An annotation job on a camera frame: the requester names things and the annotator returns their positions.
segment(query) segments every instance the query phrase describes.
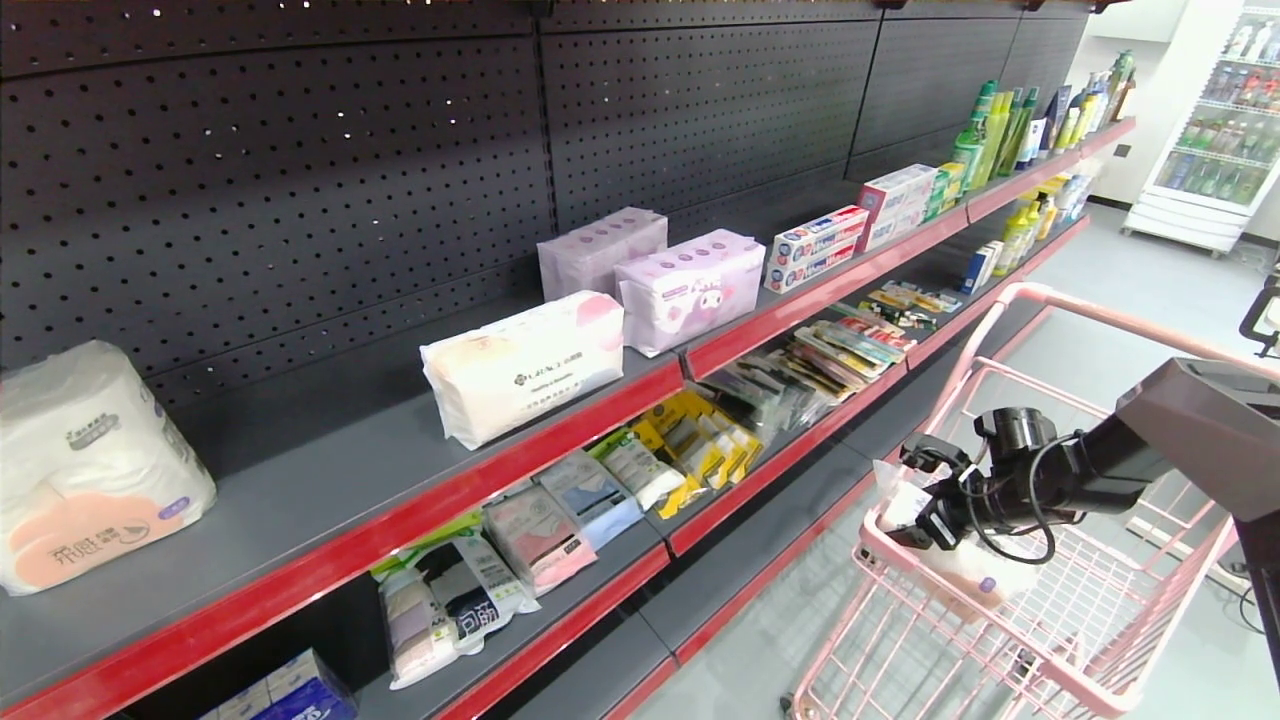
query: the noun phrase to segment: pegboard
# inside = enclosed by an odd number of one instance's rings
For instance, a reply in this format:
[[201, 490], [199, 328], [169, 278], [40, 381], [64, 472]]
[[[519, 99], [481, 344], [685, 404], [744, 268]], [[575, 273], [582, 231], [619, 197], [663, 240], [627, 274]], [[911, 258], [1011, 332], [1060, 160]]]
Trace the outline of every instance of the pegboard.
[[5, 365], [100, 337], [184, 402], [515, 291], [554, 231], [536, 76], [512, 37], [6, 82]]
[[543, 32], [590, 32], [602, 29], [652, 29], [760, 23], [812, 23], [876, 20], [881, 10], [870, 0], [820, 0], [778, 3], [776, 0], [557, 0], [552, 15], [541, 20]]
[[877, 24], [543, 36], [561, 227], [846, 158]]
[[886, 20], [851, 154], [966, 119], [982, 83], [1000, 78], [1016, 29], [1016, 19]]
[[1085, 15], [1075, 19], [1028, 18], [1018, 26], [1000, 86], [1039, 87], [1039, 108], [1043, 109], [1066, 79], [1088, 19]]
[[854, 182], [865, 182], [905, 168], [913, 163], [941, 165], [951, 159], [956, 136], [969, 123], [951, 126], [928, 135], [886, 145], [884, 147], [854, 155], [849, 159], [845, 177]]
[[[676, 210], [669, 215], [669, 234], [698, 237], [726, 228], [771, 242], [777, 232], [858, 200], [855, 188], [840, 182], [844, 174], [845, 163], [832, 163]], [[791, 215], [796, 213], [792, 208], [797, 208], [800, 215], [794, 222]]]
[[908, 0], [901, 10], [886, 10], [884, 19], [1012, 18], [1023, 14], [1024, 0]]
[[504, 0], [151, 0], [4, 4], [8, 78], [93, 65], [340, 42], [522, 35]]

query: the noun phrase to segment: beverage bottle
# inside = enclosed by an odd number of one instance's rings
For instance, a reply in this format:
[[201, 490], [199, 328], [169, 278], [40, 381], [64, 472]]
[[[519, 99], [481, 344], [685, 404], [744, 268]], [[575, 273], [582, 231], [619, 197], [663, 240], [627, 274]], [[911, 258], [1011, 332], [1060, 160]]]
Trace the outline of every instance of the beverage bottle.
[[1178, 138], [1178, 146], [1190, 147], [1202, 129], [1204, 129], [1204, 123], [1199, 118], [1192, 118], [1192, 122], [1187, 123], [1183, 136]]
[[1249, 40], [1253, 37], [1253, 29], [1252, 24], [1240, 26], [1240, 28], [1235, 31], [1235, 35], [1231, 36], [1231, 41], [1228, 42], [1225, 55], [1230, 58], [1239, 58], [1243, 55], [1244, 49], [1249, 46]]
[[1244, 85], [1240, 86], [1240, 91], [1231, 96], [1233, 105], [1244, 105], [1248, 108], [1253, 102], [1253, 95], [1257, 94], [1258, 88], [1262, 86], [1262, 73], [1254, 72], [1249, 74]]
[[1277, 78], [1275, 73], [1271, 73], [1271, 77], [1262, 83], [1262, 90], [1253, 96], [1253, 105], [1251, 106], [1261, 108], [1263, 110], [1270, 108], [1271, 102], [1276, 99], [1277, 90], [1280, 90], [1280, 78]]
[[1222, 95], [1221, 101], [1235, 102], [1235, 97], [1244, 91], [1244, 83], [1248, 82], [1248, 79], [1249, 79], [1249, 70], [1243, 68], [1236, 70], [1235, 79], [1233, 79], [1231, 85], [1226, 88], [1226, 94]]
[[1213, 136], [1213, 141], [1210, 142], [1210, 152], [1226, 152], [1226, 146], [1231, 143], [1231, 137], [1235, 135], [1235, 120], [1226, 120], [1226, 126], [1220, 127], [1217, 135]]
[[1210, 78], [1208, 86], [1204, 87], [1204, 97], [1221, 102], [1222, 97], [1226, 97], [1226, 94], [1230, 91], [1233, 79], [1235, 79], [1235, 68], [1231, 65], [1222, 65], [1217, 69], [1213, 77]]
[[1201, 187], [1208, 181], [1208, 176], [1213, 169], [1213, 163], [1210, 160], [1197, 160], [1192, 164], [1192, 169], [1188, 173], [1187, 182], [1183, 183], [1183, 192], [1190, 192], [1199, 195]]
[[1233, 172], [1231, 174], [1226, 176], [1226, 179], [1224, 179], [1217, 186], [1217, 192], [1213, 193], [1213, 197], [1217, 197], [1219, 200], [1228, 200], [1228, 201], [1230, 201], [1233, 197], [1235, 197], [1235, 193], [1240, 188], [1240, 174], [1242, 173], [1243, 173], [1243, 170], [1240, 168], [1236, 168], [1235, 172]]
[[1271, 31], [1275, 27], [1272, 20], [1262, 23], [1258, 32], [1253, 33], [1253, 41], [1249, 42], [1249, 49], [1244, 51], [1244, 58], [1249, 60], [1257, 60], [1262, 58], [1262, 51], [1266, 50], [1268, 42], [1271, 42]]
[[1204, 124], [1203, 127], [1201, 127], [1199, 136], [1197, 136], [1196, 141], [1192, 142], [1192, 147], [1197, 150], [1208, 150], [1210, 147], [1213, 146], [1215, 142], [1217, 142], [1217, 136], [1220, 132], [1222, 132], [1221, 120], [1213, 120], [1212, 123]]
[[1231, 201], [1240, 205], [1252, 205], [1253, 196], [1258, 192], [1258, 186], [1262, 184], [1262, 177], [1261, 172], [1245, 174], [1240, 184], [1235, 187], [1235, 196], [1231, 197]]
[[1257, 145], [1253, 151], [1253, 156], [1249, 160], [1257, 160], [1258, 163], [1270, 163], [1276, 156], [1276, 150], [1280, 150], [1280, 137], [1272, 131], [1271, 135], [1263, 133], [1265, 140]]
[[1187, 184], [1187, 179], [1190, 177], [1192, 165], [1194, 164], [1194, 155], [1183, 155], [1181, 160], [1178, 161], [1178, 165], [1174, 167], [1174, 174], [1169, 179], [1169, 188], [1181, 190], [1183, 186]]
[[1244, 145], [1245, 133], [1248, 132], [1249, 132], [1249, 123], [1245, 123], [1243, 120], [1238, 123], [1235, 126], [1235, 129], [1231, 131], [1230, 136], [1226, 138], [1226, 141], [1222, 142], [1222, 154], [1239, 156], [1240, 147]]
[[1208, 174], [1207, 178], [1204, 178], [1204, 182], [1201, 183], [1197, 192], [1199, 192], [1201, 195], [1206, 195], [1208, 197], [1213, 197], [1215, 195], [1217, 195], [1217, 186], [1221, 182], [1222, 182], [1222, 165], [1215, 163], [1213, 170]]
[[[1178, 159], [1179, 155], [1165, 158], [1165, 164], [1160, 168], [1160, 174], [1156, 176], [1156, 184], [1169, 187], [1170, 181], [1174, 179], [1174, 169], [1178, 168]], [[1062, 206], [1066, 208], [1066, 202], [1062, 202]]]
[[1258, 141], [1262, 140], [1261, 131], [1262, 123], [1254, 124], [1253, 129], [1245, 129], [1244, 141], [1240, 142], [1240, 147], [1235, 151], [1235, 155], [1239, 158], [1252, 158], [1258, 149]]

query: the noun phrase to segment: white wall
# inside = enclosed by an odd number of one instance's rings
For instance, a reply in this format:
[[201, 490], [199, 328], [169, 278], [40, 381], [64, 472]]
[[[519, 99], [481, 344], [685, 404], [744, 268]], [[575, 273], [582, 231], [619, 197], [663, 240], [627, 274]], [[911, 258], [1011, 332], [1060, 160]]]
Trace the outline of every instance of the white wall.
[[[1161, 0], [1133, 1], [1137, 5]], [[1066, 79], [1073, 91], [1088, 79], [1091, 72], [1111, 67], [1121, 50], [1133, 50], [1138, 78], [1138, 95], [1130, 102], [1138, 128], [1121, 141], [1133, 150], [1128, 158], [1115, 158], [1110, 150], [1098, 155], [1107, 163], [1094, 195], [1121, 202], [1138, 201], [1165, 143], [1172, 133], [1181, 131], [1183, 120], [1199, 97], [1243, 4], [1243, 0], [1189, 0], [1169, 45], [1084, 36]], [[1263, 200], [1247, 229], [1280, 240], [1280, 184]]]

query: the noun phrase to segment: pink shopping cart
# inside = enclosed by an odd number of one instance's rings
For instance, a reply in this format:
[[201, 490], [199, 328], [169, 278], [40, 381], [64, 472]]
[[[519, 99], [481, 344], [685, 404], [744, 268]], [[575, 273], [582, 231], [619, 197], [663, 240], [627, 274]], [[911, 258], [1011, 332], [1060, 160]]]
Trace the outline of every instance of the pink shopping cart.
[[[1034, 283], [1006, 288], [969, 338], [922, 432], [982, 464], [978, 414], [1041, 407], [1059, 428], [1089, 428], [1110, 414], [992, 359], [978, 346], [1018, 297], [1069, 310], [1181, 352], [1266, 377], [1274, 368]], [[1235, 542], [1234, 525], [1176, 473], [1124, 516], [1059, 525], [1056, 553], [1034, 587], [995, 611], [877, 528], [860, 528], [852, 559], [865, 574], [783, 710], [796, 720], [987, 720], [1117, 717], [1134, 708], [1193, 593]], [[1001, 536], [1006, 551], [1037, 557], [1043, 536]]]

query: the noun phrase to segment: toothpaste box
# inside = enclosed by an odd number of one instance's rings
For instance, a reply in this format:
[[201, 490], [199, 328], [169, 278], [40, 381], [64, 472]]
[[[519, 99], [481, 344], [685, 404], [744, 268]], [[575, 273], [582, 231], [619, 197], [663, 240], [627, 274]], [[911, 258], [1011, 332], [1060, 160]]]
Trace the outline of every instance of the toothpaste box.
[[933, 191], [929, 195], [929, 210], [925, 219], [932, 220], [941, 213], [955, 208], [960, 199], [960, 186], [964, 181], [964, 163], [945, 163], [938, 165], [938, 174], [933, 181]]
[[769, 268], [769, 272], [764, 275], [764, 287], [778, 295], [790, 292], [805, 281], [813, 279], [836, 265], [846, 263], [854, 254], [854, 243], [846, 242], [828, 250], [823, 255], [806, 259], [804, 263], [787, 268]]
[[858, 241], [858, 252], [870, 252], [882, 245], [887, 245], [913, 229], [920, 227], [928, 211], [928, 202], [914, 200], [910, 205], [900, 208], [892, 215], [884, 215], [867, 225], [867, 231]]
[[928, 165], [910, 165], [863, 184], [858, 205], [865, 208], [868, 222], [895, 215], [902, 208], [919, 202], [928, 205], [938, 170]]
[[993, 240], [973, 254], [973, 258], [969, 259], [969, 266], [965, 269], [964, 278], [960, 281], [960, 292], [973, 295], [982, 286], [987, 284], [1004, 246], [1004, 242]]
[[868, 217], [867, 210], [849, 205], [778, 233], [769, 252], [769, 269], [786, 268], [808, 258], [817, 258], [846, 241], [856, 240], [863, 233]]

